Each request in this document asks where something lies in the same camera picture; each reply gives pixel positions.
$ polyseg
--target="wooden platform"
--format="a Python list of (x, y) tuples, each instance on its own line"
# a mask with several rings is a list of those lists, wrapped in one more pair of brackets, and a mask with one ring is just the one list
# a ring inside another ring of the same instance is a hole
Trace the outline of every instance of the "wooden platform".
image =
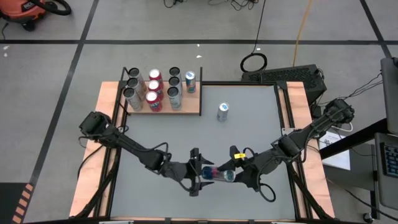
[(200, 114), (200, 82), (196, 82), (197, 89), (194, 93), (187, 92), (187, 86), (185, 84), (182, 85), (183, 93), (182, 93), (182, 107), (181, 110), (175, 111), (172, 109), (170, 104), (170, 99), (167, 96), (167, 90), (169, 89), (169, 83), (163, 82), (163, 94), (164, 98), (162, 100), (163, 109), (160, 112), (153, 112), (149, 108), (149, 104), (144, 101), (142, 110), (134, 111), (134, 109), (128, 105), (127, 112), (134, 114)]

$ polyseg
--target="wooden table frame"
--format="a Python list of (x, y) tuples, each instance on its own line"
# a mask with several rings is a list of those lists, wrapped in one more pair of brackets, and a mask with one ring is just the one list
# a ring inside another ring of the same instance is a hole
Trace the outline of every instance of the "wooden table frame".
[[(95, 110), (100, 111), (112, 117), (115, 126), (123, 125), (126, 122), (126, 108), (127, 103), (121, 96), (121, 89), (125, 83), (120, 82), (103, 82), (98, 95), (98, 101)], [(203, 85), (253, 85), (252, 83), (243, 82), (203, 82)], [(280, 84), (282, 88), (275, 88), (275, 93), (279, 94), (277, 102), (279, 105), (279, 114), (281, 117), (281, 126), (285, 128), (304, 128), (312, 122), (310, 111), (308, 108), (307, 97), (303, 83), (288, 82), (285, 86)], [(318, 148), (317, 142), (311, 140), (308, 145)], [(90, 155), (100, 145), (93, 141), (88, 141), (84, 158)], [(101, 149), (90, 158), (83, 166), (78, 179), (75, 196), (73, 198), (72, 207), (70, 209), (70, 216), (79, 213), (87, 202), (91, 199), (93, 194), (98, 189), (100, 182), (106, 177), (106, 174), (114, 165), (115, 156), (120, 155), (120, 149)], [(322, 208), (334, 217), (334, 211), (330, 200), (328, 186), (326, 184), (325, 173), (323, 171), (322, 160), (319, 152), (311, 149), (307, 150), (307, 161), (301, 166), (295, 164), (296, 171), (305, 176), (305, 183), (308, 190), (322, 206)], [(97, 203), (95, 209), (90, 216), (107, 217), (110, 215), (110, 208), (113, 200), (113, 191), (115, 181), (112, 181), (104, 191), (102, 198)], [(309, 209), (308, 203), (304, 200), (297, 186), (292, 187), (295, 192), (295, 212), (296, 218), (317, 218), (315, 213)], [(165, 218), (159, 217), (111, 217), (112, 220), (152, 220), (163, 221)], [(173, 221), (198, 221), (197, 219), (187, 218), (172, 218)], [(208, 220), (208, 221), (232, 221), (232, 220)]]

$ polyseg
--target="orange vacuum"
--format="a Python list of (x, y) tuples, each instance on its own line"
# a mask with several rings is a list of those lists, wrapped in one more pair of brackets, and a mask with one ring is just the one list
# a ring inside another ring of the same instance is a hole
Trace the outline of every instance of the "orange vacuum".
[(65, 10), (59, 10), (52, 1), (45, 0), (0, 0), (0, 17), (9, 21), (22, 24), (28, 31), (35, 29), (35, 21), (42, 19), (46, 12), (60, 16), (69, 15), (72, 10), (64, 0), (54, 0), (61, 4)]

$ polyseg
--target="yellow label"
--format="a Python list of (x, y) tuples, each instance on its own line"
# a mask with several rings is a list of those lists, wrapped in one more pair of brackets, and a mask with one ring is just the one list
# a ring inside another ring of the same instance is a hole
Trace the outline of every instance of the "yellow label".
[(235, 159), (242, 159), (246, 157), (245, 153), (237, 153), (234, 155)]

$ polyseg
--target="gray mat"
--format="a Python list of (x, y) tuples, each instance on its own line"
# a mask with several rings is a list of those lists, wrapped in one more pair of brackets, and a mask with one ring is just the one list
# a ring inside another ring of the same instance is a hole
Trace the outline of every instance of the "gray mat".
[[(269, 149), (280, 137), (280, 122), (273, 87), (204, 86), (202, 116), (143, 115), (127, 119), (127, 135), (146, 147), (169, 143), (172, 161), (186, 162), (189, 152), (199, 147), (216, 166), (229, 160), (229, 147)], [(220, 102), (229, 103), (225, 123), (216, 119)], [(112, 217), (174, 217), (230, 219), (294, 219), (292, 194), (286, 166), (262, 176), (277, 199), (266, 202), (244, 184), (216, 182), (189, 197), (178, 183), (152, 174), (138, 159), (122, 151)], [(269, 190), (264, 193), (271, 197)]]

